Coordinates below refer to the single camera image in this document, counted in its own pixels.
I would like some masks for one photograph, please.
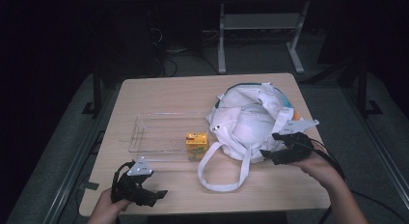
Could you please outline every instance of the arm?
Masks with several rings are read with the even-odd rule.
[[[127,208],[132,202],[128,200],[120,200],[117,203],[111,201],[111,188],[101,192],[98,202],[95,205],[94,211],[91,214],[89,224],[112,224],[115,223],[120,212]]]
[[[314,147],[326,153],[325,149],[314,143]],[[291,163],[316,179],[330,197],[334,216],[338,223],[368,223],[351,191],[338,172],[321,156],[312,153],[307,159]]]

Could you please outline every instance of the white bag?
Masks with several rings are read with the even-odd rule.
[[[213,107],[207,120],[216,135],[215,142],[199,163],[201,184],[214,191],[237,189],[249,174],[250,163],[264,160],[259,150],[278,151],[284,148],[272,133],[279,132],[287,121],[300,119],[286,96],[271,83],[241,83],[230,87]],[[230,157],[242,160],[239,181],[229,184],[208,183],[203,171],[220,148]]]

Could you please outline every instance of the wooden table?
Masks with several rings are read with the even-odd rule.
[[[300,90],[289,73],[219,75],[177,78],[130,79],[124,81],[97,156],[90,182],[97,190],[87,189],[80,213],[91,215],[99,194],[112,184],[114,173],[125,162],[137,158],[128,150],[138,113],[201,112],[209,113],[218,95],[241,82],[272,82],[288,97],[307,120],[311,114]],[[320,140],[316,128],[306,133]],[[199,162],[150,162],[154,170],[143,187],[169,190],[153,208],[131,205],[125,213],[141,215],[215,213],[323,209],[330,205],[327,192],[317,181],[296,167],[276,166],[271,160],[252,164],[243,185],[228,193],[207,190],[198,179]],[[241,162],[221,151],[208,163],[205,177],[209,182],[235,182]]]

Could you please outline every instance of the gray floor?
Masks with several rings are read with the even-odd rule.
[[[302,75],[295,73],[286,52],[287,36],[279,34],[242,47],[227,47],[228,74],[290,72],[298,81],[310,78],[328,67],[316,63],[324,38],[323,34],[301,37],[297,51],[306,70]],[[177,63],[175,76],[214,75],[216,46],[206,47],[203,58],[186,52],[171,59]],[[175,69],[171,62],[165,67],[168,75]],[[338,75],[335,73],[314,85],[300,85],[313,117],[320,120],[321,137],[340,162],[352,189],[409,219],[408,204],[402,199],[405,194],[400,192],[407,191],[407,184],[402,188],[402,182],[396,182],[396,175],[390,173],[391,165],[383,163],[385,156],[380,153],[384,152],[379,151],[379,145],[385,145],[405,185],[409,177],[409,122],[391,100],[382,82],[371,74],[368,76],[368,99],[377,102],[383,115],[363,119],[355,108],[355,87],[350,90],[340,88],[336,83]],[[78,215],[77,203],[82,199],[83,182],[91,173],[95,155],[91,154],[89,158],[78,156],[91,151],[98,134],[107,127],[120,88],[121,85],[116,90],[102,90],[103,110],[93,119],[92,115],[81,114],[85,104],[93,99],[92,78],[84,81],[50,139],[9,223],[87,222],[87,217]],[[373,130],[377,137],[370,135]],[[79,176],[70,174],[70,171],[80,172]],[[356,199],[370,223],[402,223],[396,215],[371,200],[361,196]],[[289,211],[288,223],[317,223],[323,212]],[[141,216],[122,216],[122,223],[146,223],[146,220]],[[326,223],[333,222],[330,217]]]

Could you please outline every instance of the bag handle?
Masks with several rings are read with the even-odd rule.
[[[215,142],[211,147],[207,150],[206,154],[204,155],[203,159],[199,163],[198,166],[198,175],[199,179],[201,181],[201,184],[213,191],[218,191],[218,192],[229,192],[236,190],[238,187],[240,187],[244,181],[246,180],[247,176],[249,175],[249,168],[250,168],[250,159],[251,159],[251,148],[248,148],[246,151],[246,154],[244,155],[243,161],[241,162],[241,169],[240,169],[240,178],[238,179],[238,182],[234,183],[226,183],[226,184],[217,184],[217,183],[208,183],[205,178],[203,177],[203,171],[205,169],[205,166],[207,165],[208,161],[211,159],[211,157],[216,153],[220,147],[222,147],[223,144],[220,142]]]

